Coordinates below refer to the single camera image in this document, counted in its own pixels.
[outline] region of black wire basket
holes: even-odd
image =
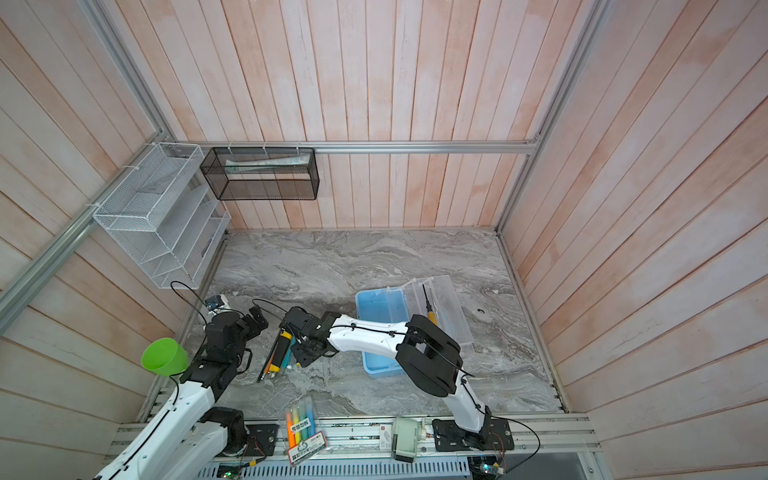
[[[312,148],[214,147],[200,166],[219,200],[315,200]]]

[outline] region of gray floor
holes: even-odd
[[[227,294],[233,308],[243,311],[258,296],[318,316],[326,310],[354,315],[360,290],[446,274],[475,338],[476,354],[465,368],[476,375],[472,386],[480,398],[499,413],[559,409],[490,231],[235,233],[210,294]],[[247,419],[274,418],[292,401],[311,395],[323,416],[449,414],[441,399],[417,389],[405,375],[371,379],[359,352],[342,352],[256,383],[276,335],[277,321],[267,319],[270,328],[249,343],[254,355],[249,372],[230,384],[219,405],[241,409]],[[194,351],[202,338],[196,325],[185,347]]]

